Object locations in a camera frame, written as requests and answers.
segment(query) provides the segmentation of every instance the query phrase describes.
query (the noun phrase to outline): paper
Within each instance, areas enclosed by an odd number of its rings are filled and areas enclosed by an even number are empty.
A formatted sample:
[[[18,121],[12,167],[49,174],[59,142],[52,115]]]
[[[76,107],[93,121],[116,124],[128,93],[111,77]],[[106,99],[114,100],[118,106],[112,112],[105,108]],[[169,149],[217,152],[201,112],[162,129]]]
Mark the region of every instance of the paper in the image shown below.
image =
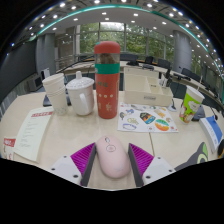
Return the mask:
[[[4,137],[3,141],[3,158],[8,160],[14,160],[14,145],[15,145],[16,137]]]
[[[41,140],[53,111],[53,107],[43,107],[29,112],[16,138],[16,154],[38,162]]]
[[[166,107],[120,103],[119,131],[178,132]]]

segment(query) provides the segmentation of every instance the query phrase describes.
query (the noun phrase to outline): document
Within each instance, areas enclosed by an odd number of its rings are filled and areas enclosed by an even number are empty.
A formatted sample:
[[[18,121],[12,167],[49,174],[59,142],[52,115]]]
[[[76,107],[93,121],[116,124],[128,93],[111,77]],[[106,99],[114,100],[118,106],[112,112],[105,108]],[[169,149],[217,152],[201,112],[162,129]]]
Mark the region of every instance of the document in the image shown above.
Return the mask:
[[[53,111],[53,107],[41,107],[28,113],[17,135],[14,153],[38,162],[41,140]]]

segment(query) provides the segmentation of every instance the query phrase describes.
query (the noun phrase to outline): red water bottle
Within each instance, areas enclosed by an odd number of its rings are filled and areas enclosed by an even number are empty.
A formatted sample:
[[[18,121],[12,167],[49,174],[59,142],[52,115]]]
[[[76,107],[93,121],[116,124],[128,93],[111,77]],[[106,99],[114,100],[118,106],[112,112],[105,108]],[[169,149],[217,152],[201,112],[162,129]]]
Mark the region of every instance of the red water bottle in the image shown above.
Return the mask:
[[[120,45],[98,42],[94,47],[98,114],[104,119],[117,115],[120,80]]]

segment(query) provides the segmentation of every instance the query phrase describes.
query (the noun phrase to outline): mug handle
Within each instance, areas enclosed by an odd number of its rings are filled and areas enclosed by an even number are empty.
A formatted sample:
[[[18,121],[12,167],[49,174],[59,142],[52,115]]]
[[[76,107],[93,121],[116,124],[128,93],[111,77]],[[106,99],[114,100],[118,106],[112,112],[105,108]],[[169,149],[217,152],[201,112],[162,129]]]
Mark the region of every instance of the mug handle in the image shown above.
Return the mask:
[[[86,97],[85,97],[85,95],[84,95],[83,93],[81,93],[81,94],[79,95],[79,97],[80,97],[80,99],[81,99],[81,101],[82,101],[82,105],[84,106],[84,111],[85,111],[85,113],[88,114],[88,113],[89,113],[89,108],[88,108],[88,105],[87,105],[87,102],[86,102]]]

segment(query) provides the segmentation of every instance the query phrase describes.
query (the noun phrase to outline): sticker sheet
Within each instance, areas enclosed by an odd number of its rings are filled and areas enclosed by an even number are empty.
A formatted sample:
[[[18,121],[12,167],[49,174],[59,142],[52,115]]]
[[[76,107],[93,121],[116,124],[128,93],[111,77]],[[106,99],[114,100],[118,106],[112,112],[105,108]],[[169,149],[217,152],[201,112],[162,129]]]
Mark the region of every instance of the sticker sheet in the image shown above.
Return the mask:
[[[118,129],[134,132],[178,132],[166,107],[120,102]]]

